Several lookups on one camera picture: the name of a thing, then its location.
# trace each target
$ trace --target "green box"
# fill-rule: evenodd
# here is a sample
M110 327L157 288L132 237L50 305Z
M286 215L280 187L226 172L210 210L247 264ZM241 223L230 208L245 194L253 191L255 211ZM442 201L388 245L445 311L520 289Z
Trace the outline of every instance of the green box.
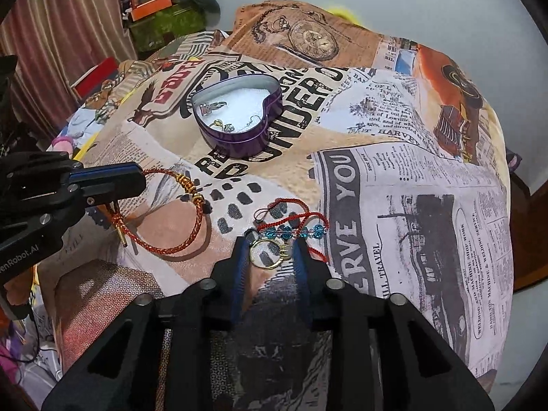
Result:
M156 51L182 35L205 30L206 17L194 5L175 4L130 23L138 52Z

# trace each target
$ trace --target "purple tin box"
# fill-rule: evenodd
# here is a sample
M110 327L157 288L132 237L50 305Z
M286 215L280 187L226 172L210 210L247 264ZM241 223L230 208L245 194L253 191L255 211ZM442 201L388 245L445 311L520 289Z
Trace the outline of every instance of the purple tin box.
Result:
M241 133L226 133L206 125L201 116L200 105L242 88L266 89L270 93L262 101L262 118L258 125ZM239 75L215 83L192 95L190 102L205 141L211 148L231 158L254 156L263 151L269 142L270 122L283 112L282 89L278 81L270 75L263 74Z

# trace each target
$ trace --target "orange box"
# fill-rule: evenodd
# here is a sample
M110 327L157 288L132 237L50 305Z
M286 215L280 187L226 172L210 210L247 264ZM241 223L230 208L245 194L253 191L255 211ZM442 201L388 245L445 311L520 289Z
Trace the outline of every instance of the orange box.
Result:
M132 20L137 21L140 18L161 11L162 9L168 8L169 6L172 6L171 0L150 0L133 9Z

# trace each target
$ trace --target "red braided bracelet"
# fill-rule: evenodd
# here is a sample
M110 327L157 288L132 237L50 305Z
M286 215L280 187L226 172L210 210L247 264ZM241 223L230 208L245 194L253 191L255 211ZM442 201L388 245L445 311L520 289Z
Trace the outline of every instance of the red braided bracelet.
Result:
M190 195L192 196L192 203L196 206L196 221L194 223L194 228L192 229L190 236L182 244L179 244L175 247L171 247L167 249L161 249L158 247L154 247L150 244L147 244L141 238L139 238L135 233L133 233L130 229L127 228L127 226L124 223L124 217L120 214L120 209L117 203L114 203L114 209L107 205L106 208L109 211L109 214L111 216L110 220L112 224L118 230L118 234L120 235L120 239L122 240L124 247L127 247L127 243L125 242L125 236L124 236L124 235L127 235L131 238L131 240L137 242L137 244L139 244L141 247L145 248L149 252L160 254L160 255L172 255L174 253L177 253L177 252L180 252L181 250L186 249L190 244L194 242L194 240L196 239L196 236L198 236L200 227L202 226L203 206L205 203L204 196L202 196L200 193L196 191L195 185L192 183L191 179L188 176L182 175L180 173L176 173L175 171L166 170L164 168L151 168L149 170L143 170L143 173L145 175L154 174L154 173L163 173L165 175L174 177L175 180L179 182L181 187L185 189L185 192L190 193Z

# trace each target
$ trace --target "newspaper print fabric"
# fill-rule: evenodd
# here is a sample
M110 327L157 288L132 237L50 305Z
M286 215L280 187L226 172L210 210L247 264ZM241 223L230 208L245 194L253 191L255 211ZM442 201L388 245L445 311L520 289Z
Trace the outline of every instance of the newspaper print fabric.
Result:
M222 40L224 40L224 36L219 30L183 35L156 51L146 60L152 64L161 64L163 61L171 59L189 60L193 57L202 57L210 48L218 46Z
M213 212L196 241L173 257L123 249L100 210L69 232L64 254L42 265L40 275L61 354L72 354L62 360L64 370L93 338L76 338L62 317L78 314L100 331L138 291L113 275L105 289L120 293L115 308L97 295L82 300L76 289L76 298L60 301L57 285L99 276L86 272L65 284L72 272L100 261L151 274L155 295L173 295L230 254L256 209L298 197L332 224L325 241L310 242L327 252L332 274L373 295L409 296L489 389L513 279L509 175L494 111L446 55L305 3L245 8L236 26L200 61L175 61L137 89L88 152L86 166L135 160L182 171ZM337 48L322 42L325 32ZM357 45L354 55L340 47L342 36ZM234 160L207 146L189 98L250 73L279 80L284 112L270 126L265 152ZM182 195L174 181L154 176L140 198L121 207L147 242L171 247L194 224L194 207ZM282 205L267 220L289 213L291 206ZM242 322L214 338L216 409L323 409L330 339L297 324L291 264L251 269L249 276Z

